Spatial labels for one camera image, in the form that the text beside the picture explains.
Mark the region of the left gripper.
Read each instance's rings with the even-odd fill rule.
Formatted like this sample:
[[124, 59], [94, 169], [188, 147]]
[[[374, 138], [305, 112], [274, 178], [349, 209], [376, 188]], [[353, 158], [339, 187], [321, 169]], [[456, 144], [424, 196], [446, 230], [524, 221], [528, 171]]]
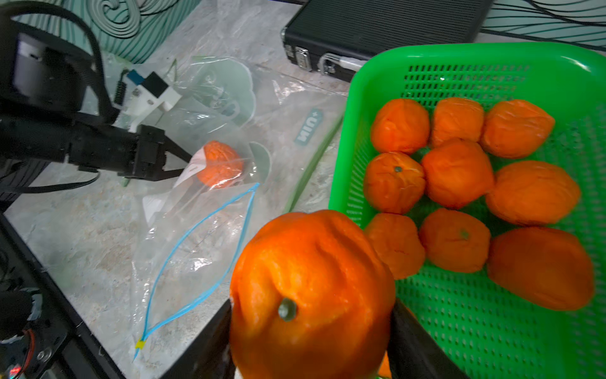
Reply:
[[137, 143], [134, 158], [125, 174], [126, 178], [163, 181], [178, 178], [184, 171], [181, 169], [164, 170], [166, 153], [170, 153], [188, 163], [192, 155], [184, 148], [165, 137], [165, 132], [154, 126], [140, 125], [137, 128]]

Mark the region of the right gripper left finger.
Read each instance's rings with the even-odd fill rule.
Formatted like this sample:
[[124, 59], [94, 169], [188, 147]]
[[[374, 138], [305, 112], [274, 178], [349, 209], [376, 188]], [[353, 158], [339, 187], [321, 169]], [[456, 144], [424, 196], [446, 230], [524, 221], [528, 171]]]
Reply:
[[234, 379], [235, 364], [230, 353], [230, 300], [219, 308], [200, 334], [162, 379]]

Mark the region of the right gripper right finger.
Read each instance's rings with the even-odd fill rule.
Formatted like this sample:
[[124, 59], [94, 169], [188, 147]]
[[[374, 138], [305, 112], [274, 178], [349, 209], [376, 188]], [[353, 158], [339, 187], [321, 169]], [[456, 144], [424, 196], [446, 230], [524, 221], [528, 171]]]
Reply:
[[399, 298], [391, 311], [387, 353], [392, 378], [469, 378]]

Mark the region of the clear bag of oranges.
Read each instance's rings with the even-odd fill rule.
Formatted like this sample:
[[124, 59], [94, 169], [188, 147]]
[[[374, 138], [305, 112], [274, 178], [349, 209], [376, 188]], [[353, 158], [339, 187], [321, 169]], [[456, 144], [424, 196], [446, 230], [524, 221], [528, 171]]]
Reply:
[[271, 171], [268, 149], [238, 143], [237, 156], [200, 150], [180, 178], [136, 183], [139, 217], [131, 261], [137, 364], [167, 363], [219, 309], [241, 251], [253, 204]]

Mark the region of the orange bag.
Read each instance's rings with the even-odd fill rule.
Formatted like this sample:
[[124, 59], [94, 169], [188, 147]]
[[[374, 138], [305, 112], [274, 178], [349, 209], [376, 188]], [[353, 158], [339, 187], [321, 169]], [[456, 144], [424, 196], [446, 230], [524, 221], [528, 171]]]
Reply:
[[377, 376], [381, 377], [381, 378], [392, 378], [391, 369], [390, 369], [390, 365], [389, 365], [389, 359], [388, 359], [388, 353], [385, 353], [383, 356], [383, 360], [378, 369]]
[[437, 209], [424, 219], [419, 238], [427, 259], [448, 271], [476, 273], [488, 260], [491, 232], [466, 213]]
[[561, 167], [536, 160], [509, 164], [495, 174], [485, 197], [489, 211], [510, 224], [556, 224], [579, 203], [581, 190]]
[[495, 237], [487, 273], [500, 287], [551, 310], [579, 310], [595, 292], [593, 263], [579, 239], [549, 227], [523, 227]]
[[395, 280], [416, 275], [424, 265], [425, 248], [410, 217], [378, 213], [367, 225], [365, 234]]
[[395, 282], [342, 213], [287, 213], [242, 251], [230, 280], [230, 350], [245, 378], [372, 378]]

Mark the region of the orange taken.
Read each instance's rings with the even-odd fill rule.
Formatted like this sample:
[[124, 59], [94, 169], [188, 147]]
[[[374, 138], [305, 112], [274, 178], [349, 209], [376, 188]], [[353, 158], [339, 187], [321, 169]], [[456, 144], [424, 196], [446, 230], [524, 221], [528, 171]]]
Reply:
[[406, 214], [425, 193], [425, 171], [404, 153], [381, 153], [366, 167], [364, 196], [382, 213]]
[[379, 153], [413, 154], [429, 140], [429, 112], [412, 99], [393, 99], [386, 103], [374, 120], [370, 137]]
[[476, 101], [447, 98], [438, 102], [432, 119], [431, 145], [443, 145], [454, 138], [479, 142], [484, 126], [484, 108]]

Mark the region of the orange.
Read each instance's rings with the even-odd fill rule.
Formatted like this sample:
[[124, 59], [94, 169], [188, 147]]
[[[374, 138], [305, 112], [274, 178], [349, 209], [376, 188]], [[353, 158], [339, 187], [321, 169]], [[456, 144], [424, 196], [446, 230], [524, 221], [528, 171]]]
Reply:
[[494, 156], [525, 158], [543, 145], [555, 123], [551, 115], [528, 101], [499, 102], [484, 118], [480, 145]]
[[476, 142], [451, 139], [421, 160], [426, 194], [445, 208], [461, 209], [495, 185], [489, 157]]

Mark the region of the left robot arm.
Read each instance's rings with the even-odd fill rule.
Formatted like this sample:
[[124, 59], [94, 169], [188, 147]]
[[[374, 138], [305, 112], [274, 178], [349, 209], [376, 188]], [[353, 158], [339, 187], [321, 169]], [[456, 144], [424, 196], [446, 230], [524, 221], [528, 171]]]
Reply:
[[[69, 21], [90, 50], [32, 25], [29, 14]], [[112, 171], [127, 179], [158, 182], [180, 175], [166, 170], [167, 156], [191, 155], [154, 126], [120, 129], [120, 101], [111, 99], [98, 40], [77, 14], [60, 5], [20, 1], [1, 7], [1, 207], [22, 194], [75, 190], [80, 183], [34, 186], [50, 162], [67, 162], [99, 178]]]

